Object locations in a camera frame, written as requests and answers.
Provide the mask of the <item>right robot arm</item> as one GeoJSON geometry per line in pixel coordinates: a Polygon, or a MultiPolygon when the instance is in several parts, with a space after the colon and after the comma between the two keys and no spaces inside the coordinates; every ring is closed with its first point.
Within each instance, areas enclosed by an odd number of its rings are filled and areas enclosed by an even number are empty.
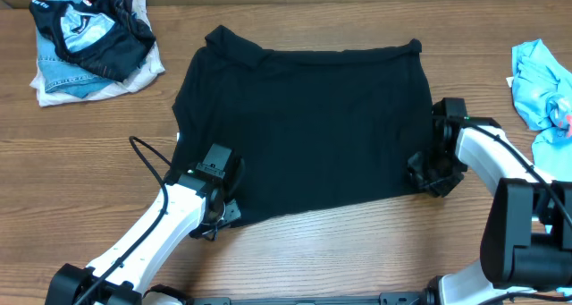
{"type": "Polygon", "coordinates": [[[463,99],[433,105],[433,144],[408,160],[412,183],[449,194],[473,170],[492,194],[479,258],[435,277],[417,304],[502,304],[517,298],[569,303],[571,184],[553,179],[512,144],[492,118],[470,117],[463,99]]]}

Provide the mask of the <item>black t-shirt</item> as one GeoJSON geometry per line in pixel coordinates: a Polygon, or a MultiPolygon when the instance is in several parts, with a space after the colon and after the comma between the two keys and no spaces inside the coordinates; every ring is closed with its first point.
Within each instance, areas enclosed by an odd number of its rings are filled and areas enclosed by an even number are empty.
{"type": "Polygon", "coordinates": [[[433,139],[421,51],[276,51],[214,29],[172,107],[172,177],[213,144],[234,150],[242,225],[415,193],[407,162],[433,139]]]}

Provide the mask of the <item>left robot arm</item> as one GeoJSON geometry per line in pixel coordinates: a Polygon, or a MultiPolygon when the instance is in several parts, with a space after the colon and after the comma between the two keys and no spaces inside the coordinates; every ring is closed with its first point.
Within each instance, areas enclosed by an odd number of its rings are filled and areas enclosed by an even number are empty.
{"type": "Polygon", "coordinates": [[[244,159],[214,144],[205,158],[161,189],[153,205],[108,251],[84,268],[63,265],[52,278],[46,303],[183,304],[173,289],[147,288],[187,236],[212,241],[240,219],[232,194],[245,171],[244,159]]]}

